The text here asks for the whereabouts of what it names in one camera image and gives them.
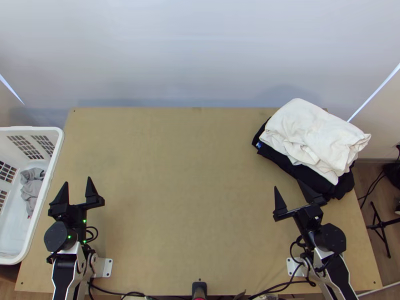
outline metal bracket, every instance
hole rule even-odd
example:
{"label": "metal bracket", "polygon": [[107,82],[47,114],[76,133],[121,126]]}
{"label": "metal bracket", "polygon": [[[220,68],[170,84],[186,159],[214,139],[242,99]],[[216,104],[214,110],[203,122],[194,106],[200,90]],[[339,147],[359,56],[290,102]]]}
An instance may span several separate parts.
{"label": "metal bracket", "polygon": [[92,278],[110,277],[113,269],[113,260],[111,258],[96,257],[95,259],[95,273]]}
{"label": "metal bracket", "polygon": [[[303,261],[303,259],[300,258],[300,257],[295,257],[294,259],[295,259],[296,261],[298,261],[298,262]],[[298,265],[299,265],[299,264],[298,264],[297,262],[295,262],[291,257],[288,257],[288,258],[286,259],[287,274],[288,274],[289,276],[292,276],[292,275],[293,275],[293,272],[296,270],[296,268],[298,267]],[[294,276],[306,277],[306,274],[304,273],[303,267],[302,267],[302,266],[299,267],[299,268],[297,269],[296,274],[294,274]]]}

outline wooden floor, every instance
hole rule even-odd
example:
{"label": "wooden floor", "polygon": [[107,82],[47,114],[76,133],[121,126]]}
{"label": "wooden floor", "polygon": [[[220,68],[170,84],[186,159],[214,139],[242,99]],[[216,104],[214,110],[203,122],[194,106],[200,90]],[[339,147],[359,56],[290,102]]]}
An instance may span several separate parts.
{"label": "wooden floor", "polygon": [[[370,184],[375,180],[382,170],[382,165],[378,163],[357,163],[353,169],[355,179],[355,192],[358,197],[363,196]],[[388,221],[399,217],[394,213],[396,205],[400,200],[400,190],[395,188],[387,178],[382,179],[373,193],[368,197],[367,202],[362,209],[365,223],[370,225],[373,219],[373,211],[370,207],[370,201],[373,201],[382,220]],[[376,262],[379,267],[380,276],[383,285],[388,285],[400,281],[400,223],[386,228],[386,235],[389,241],[392,258],[386,256],[386,250],[383,242],[373,231],[369,231],[369,239],[375,254]],[[50,300],[52,296],[47,293],[33,293],[14,291],[14,284],[6,281],[0,281],[0,297],[7,300]],[[323,300],[321,294],[313,295],[294,295],[296,299],[304,300]],[[119,299],[118,296],[98,296],[96,300]],[[292,295],[286,295],[286,299],[293,299]],[[379,291],[367,296],[362,300],[397,300],[400,299],[400,285]]]}

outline pile of clothes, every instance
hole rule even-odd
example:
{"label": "pile of clothes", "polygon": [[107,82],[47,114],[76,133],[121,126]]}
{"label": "pile of clothes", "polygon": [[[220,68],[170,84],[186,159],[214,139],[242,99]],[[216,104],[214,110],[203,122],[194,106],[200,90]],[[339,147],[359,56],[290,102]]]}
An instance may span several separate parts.
{"label": "pile of clothes", "polygon": [[252,145],[329,201],[354,187],[352,167],[371,135],[296,98],[285,104],[258,130]]}
{"label": "pile of clothes", "polygon": [[45,170],[34,167],[28,170],[21,171],[21,197],[26,202],[26,212],[28,219],[34,213],[38,195],[42,187],[43,179],[45,178]]}

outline tripod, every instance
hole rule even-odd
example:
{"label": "tripod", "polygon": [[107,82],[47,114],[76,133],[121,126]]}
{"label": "tripod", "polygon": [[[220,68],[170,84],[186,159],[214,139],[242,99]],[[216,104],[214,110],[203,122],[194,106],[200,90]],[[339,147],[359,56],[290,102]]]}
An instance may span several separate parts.
{"label": "tripod", "polygon": [[389,250],[388,239],[386,238],[386,234],[385,234],[385,227],[386,227],[386,226],[389,226],[389,225],[396,224],[396,223],[400,223],[400,217],[395,218],[395,219],[390,220],[390,221],[383,222],[383,221],[381,220],[379,214],[378,214],[377,209],[375,208],[374,203],[371,201],[370,204],[371,204],[372,209],[373,209],[373,212],[374,212],[374,214],[373,214],[373,221],[372,221],[372,225],[368,225],[366,228],[367,228],[367,229],[372,229],[373,231],[376,232],[376,234],[377,234],[377,235],[380,237],[380,239],[384,242],[384,245],[385,245],[385,247],[386,247],[387,257],[388,257],[388,258],[392,258],[391,252],[390,252],[390,250]]}

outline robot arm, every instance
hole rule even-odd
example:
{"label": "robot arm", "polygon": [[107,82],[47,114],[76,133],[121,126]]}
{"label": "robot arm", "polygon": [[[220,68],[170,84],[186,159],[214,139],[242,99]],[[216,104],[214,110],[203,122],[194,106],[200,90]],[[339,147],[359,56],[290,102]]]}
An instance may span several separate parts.
{"label": "robot arm", "polygon": [[320,206],[326,204],[325,199],[300,180],[298,184],[309,204],[290,211],[277,187],[274,189],[274,220],[293,218],[305,243],[300,257],[287,259],[288,273],[292,275],[297,270],[295,276],[309,277],[317,282],[326,299],[358,299],[350,285],[350,273],[343,258],[346,250],[344,232],[331,223],[321,224],[324,213]]}
{"label": "robot arm", "polygon": [[86,240],[87,210],[104,206],[90,177],[87,178],[86,202],[70,205],[68,182],[65,182],[48,215],[56,222],[44,234],[44,244],[53,264],[53,300],[83,300],[90,278],[110,277],[113,260],[98,257]]}

